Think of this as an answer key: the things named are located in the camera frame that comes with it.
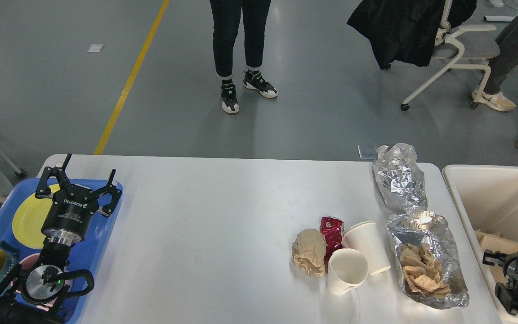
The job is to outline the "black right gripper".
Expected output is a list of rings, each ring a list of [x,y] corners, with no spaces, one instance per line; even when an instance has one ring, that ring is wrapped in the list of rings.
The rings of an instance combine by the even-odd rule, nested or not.
[[[506,254],[485,250],[483,253],[482,263],[484,265],[502,267],[505,281],[518,281],[518,252]]]

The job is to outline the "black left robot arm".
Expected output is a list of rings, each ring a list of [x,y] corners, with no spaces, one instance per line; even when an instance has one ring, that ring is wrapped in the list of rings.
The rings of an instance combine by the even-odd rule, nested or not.
[[[73,324],[94,289],[123,187],[69,179],[64,163],[19,183],[0,209],[0,324]]]

